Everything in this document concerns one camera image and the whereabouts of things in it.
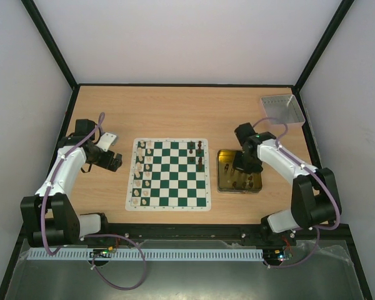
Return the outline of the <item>silver pink tin lid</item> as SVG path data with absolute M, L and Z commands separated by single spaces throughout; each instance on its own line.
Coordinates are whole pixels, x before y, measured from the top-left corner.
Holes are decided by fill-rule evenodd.
M 293 94 L 264 96 L 260 100 L 260 107 L 272 126 L 286 124 L 291 128 L 301 127 L 305 123 L 304 114 Z

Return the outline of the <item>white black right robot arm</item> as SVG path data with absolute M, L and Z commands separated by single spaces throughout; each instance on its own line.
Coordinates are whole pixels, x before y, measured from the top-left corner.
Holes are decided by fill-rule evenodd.
M 334 173 L 319 169 L 288 151 L 270 132 L 257 133 L 247 122 L 234 133 L 242 147 L 232 167 L 247 175 L 260 174 L 263 163 L 271 166 L 292 187 L 289 209 L 275 212 L 261 219 L 260 237 L 275 244 L 283 234 L 300 229 L 332 231 L 341 222 L 341 204 Z

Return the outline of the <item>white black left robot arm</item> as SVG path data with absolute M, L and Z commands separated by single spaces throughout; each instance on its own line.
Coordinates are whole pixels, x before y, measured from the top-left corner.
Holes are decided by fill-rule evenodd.
M 55 162 L 42 186 L 22 199 L 22 220 L 31 247 L 43 247 L 53 256 L 65 245 L 108 230 L 103 212 L 78 215 L 70 200 L 78 174 L 90 172 L 85 164 L 111 172 L 122 165 L 121 154 L 110 150 L 118 135 L 103 131 L 104 118 L 102 112 L 97 121 L 76 120 L 75 130 L 58 142 Z

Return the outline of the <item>green white chess board mat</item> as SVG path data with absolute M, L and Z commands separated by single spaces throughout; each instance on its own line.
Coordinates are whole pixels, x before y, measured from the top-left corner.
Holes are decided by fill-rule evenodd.
M 145 147 L 139 147 L 144 141 Z M 148 141 L 154 143 L 149 149 Z M 189 143 L 195 144 L 189 154 Z M 202 149 L 198 150 L 198 141 Z M 196 171 L 202 157 L 203 170 Z M 210 211 L 209 143 L 204 138 L 136 138 L 132 144 L 125 209 L 127 211 Z

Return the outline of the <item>brown chess piece second row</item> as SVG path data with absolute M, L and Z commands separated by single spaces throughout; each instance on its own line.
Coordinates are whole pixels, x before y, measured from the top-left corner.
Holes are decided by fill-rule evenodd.
M 196 171 L 203 170 L 203 157 L 199 157 L 197 160 Z

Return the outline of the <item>gold square tin box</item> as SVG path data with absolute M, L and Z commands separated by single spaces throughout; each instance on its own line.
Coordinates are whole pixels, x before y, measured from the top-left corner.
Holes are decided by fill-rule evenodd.
M 243 152 L 222 149 L 217 153 L 217 190 L 220 193 L 257 194 L 263 188 L 260 172 L 244 171 Z

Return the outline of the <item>black aluminium front rail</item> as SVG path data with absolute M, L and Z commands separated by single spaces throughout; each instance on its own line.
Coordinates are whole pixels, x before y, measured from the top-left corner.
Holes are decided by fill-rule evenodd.
M 303 229 L 294 233 L 266 235 L 260 224 L 122 224 L 110 223 L 102 230 L 105 234 L 119 234 L 133 241 L 155 240 L 219 240 L 228 244 L 272 248 L 290 244 L 298 240 L 312 240 L 314 231 Z

